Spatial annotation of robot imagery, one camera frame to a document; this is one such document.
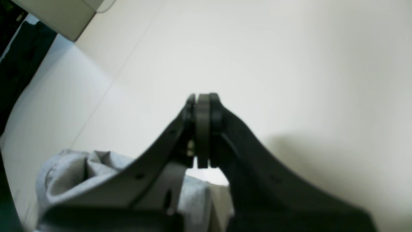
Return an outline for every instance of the white table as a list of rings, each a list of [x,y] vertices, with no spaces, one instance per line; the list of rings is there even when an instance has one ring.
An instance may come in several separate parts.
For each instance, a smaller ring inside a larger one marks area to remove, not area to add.
[[[117,0],[75,44],[58,36],[13,109],[1,148],[21,220],[61,149],[137,157],[190,93],[217,92],[303,178],[411,230],[410,22],[406,0]]]

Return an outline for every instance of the gray cloth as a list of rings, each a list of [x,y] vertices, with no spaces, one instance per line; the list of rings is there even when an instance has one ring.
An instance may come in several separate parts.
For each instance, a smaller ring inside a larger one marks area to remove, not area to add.
[[[132,161],[114,152],[63,150],[43,164],[37,177],[39,214],[102,183]],[[210,211],[208,183],[185,176],[178,205],[185,217],[185,231],[206,232]]]

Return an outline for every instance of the gray fabric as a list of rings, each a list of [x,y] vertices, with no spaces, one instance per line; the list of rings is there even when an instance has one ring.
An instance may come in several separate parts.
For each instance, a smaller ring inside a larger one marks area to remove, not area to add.
[[[37,177],[39,213],[77,196],[115,175],[133,160],[114,152],[63,150],[47,160]],[[206,232],[211,211],[208,183],[185,176],[178,212],[185,216],[185,231]]]

